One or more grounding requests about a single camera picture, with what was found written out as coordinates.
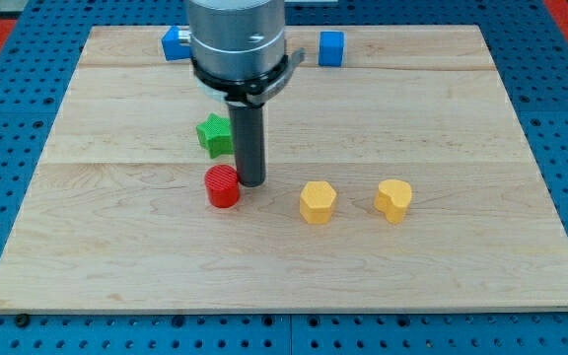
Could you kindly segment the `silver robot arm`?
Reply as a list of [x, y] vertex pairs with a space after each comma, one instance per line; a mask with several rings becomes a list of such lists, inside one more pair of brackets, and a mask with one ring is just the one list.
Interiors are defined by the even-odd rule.
[[194, 75], [236, 107], [261, 107], [305, 60], [287, 51], [284, 0], [187, 0]]

